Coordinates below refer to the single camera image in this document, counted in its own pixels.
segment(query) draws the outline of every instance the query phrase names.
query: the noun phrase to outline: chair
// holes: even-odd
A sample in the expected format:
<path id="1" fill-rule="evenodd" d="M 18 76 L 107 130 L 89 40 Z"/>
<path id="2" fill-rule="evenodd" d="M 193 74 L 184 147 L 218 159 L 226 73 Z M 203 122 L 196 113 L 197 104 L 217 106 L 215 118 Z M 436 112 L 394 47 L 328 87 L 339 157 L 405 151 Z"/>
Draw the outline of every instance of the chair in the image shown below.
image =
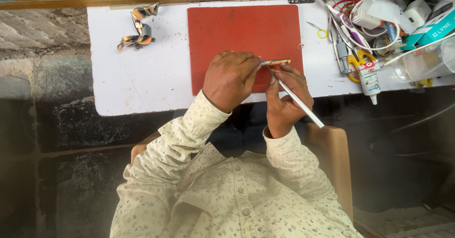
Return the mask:
<path id="1" fill-rule="evenodd" d="M 161 136 L 156 131 L 151 136 L 135 145 L 131 150 L 131 163 L 138 154 L 147 149 L 147 144 Z M 348 138 L 341 128 L 324 126 L 319 129 L 316 124 L 307 124 L 304 145 L 310 148 L 319 159 L 319 167 L 327 174 L 328 179 L 338 194 L 338 202 L 344 212 L 353 221 L 351 171 L 349 163 Z"/>

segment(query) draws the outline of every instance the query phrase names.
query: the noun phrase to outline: glass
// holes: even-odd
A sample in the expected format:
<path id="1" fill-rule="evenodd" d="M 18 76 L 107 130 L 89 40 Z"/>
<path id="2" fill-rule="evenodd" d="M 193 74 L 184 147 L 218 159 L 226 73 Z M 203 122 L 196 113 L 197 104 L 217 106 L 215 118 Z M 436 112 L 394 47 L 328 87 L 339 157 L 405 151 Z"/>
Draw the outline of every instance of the glass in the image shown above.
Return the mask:
<path id="1" fill-rule="evenodd" d="M 400 82 L 420 81 L 455 73 L 455 37 L 414 51 L 393 63 Z"/>

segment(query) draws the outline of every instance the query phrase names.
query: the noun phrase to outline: shirt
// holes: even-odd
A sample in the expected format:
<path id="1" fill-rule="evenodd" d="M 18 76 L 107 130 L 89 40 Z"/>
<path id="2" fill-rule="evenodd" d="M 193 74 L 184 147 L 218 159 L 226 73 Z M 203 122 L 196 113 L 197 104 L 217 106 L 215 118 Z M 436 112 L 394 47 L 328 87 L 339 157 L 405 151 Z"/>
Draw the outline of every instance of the shirt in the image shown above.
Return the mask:
<path id="1" fill-rule="evenodd" d="M 266 155 L 225 158 L 206 140 L 228 117 L 200 91 L 159 129 L 123 173 L 112 238 L 361 237 L 295 128 L 264 136 Z"/>

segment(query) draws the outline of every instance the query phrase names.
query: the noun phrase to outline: red board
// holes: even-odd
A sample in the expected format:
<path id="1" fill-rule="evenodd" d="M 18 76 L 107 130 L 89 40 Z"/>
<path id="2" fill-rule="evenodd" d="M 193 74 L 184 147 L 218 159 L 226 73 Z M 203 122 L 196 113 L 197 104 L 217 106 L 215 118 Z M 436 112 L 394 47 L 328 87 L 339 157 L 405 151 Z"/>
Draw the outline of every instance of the red board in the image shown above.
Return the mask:
<path id="1" fill-rule="evenodd" d="M 262 60 L 291 59 L 303 71 L 299 9 L 296 5 L 188 8 L 191 86 L 196 96 L 210 61 L 222 50 L 250 51 Z M 253 92 L 264 92 L 270 81 L 259 70 Z"/>

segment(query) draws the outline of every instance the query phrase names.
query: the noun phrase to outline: grey floor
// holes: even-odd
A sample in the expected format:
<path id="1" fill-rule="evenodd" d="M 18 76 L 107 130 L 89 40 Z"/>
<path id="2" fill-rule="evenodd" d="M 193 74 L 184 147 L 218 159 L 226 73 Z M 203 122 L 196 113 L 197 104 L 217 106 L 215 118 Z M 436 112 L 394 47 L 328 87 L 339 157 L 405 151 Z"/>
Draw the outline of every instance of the grey floor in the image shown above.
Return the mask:
<path id="1" fill-rule="evenodd" d="M 173 112 L 98 115 L 84 9 L 0 11 L 0 27 L 0 237 L 108 237 L 131 148 Z M 454 111 L 380 136 L 455 101 L 450 87 L 416 92 L 382 92 L 377 106 L 363 95 L 315 99 L 322 121 L 347 132 L 361 210 L 420 206 L 449 171 L 396 155 L 451 153 Z"/>

